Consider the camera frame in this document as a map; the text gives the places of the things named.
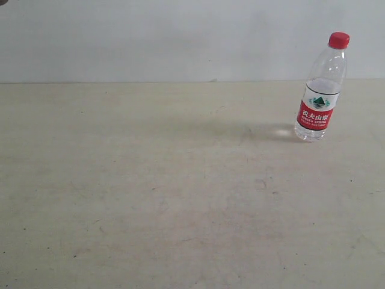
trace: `bottle cap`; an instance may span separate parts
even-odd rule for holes
[[[345,49],[348,47],[350,36],[343,32],[334,32],[329,38],[329,46],[334,49]]]

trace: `white wall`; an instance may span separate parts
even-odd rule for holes
[[[383,0],[9,0],[0,82],[304,79],[333,31],[385,78]]]

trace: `table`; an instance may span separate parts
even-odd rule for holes
[[[0,85],[0,288],[383,288],[384,80]]]

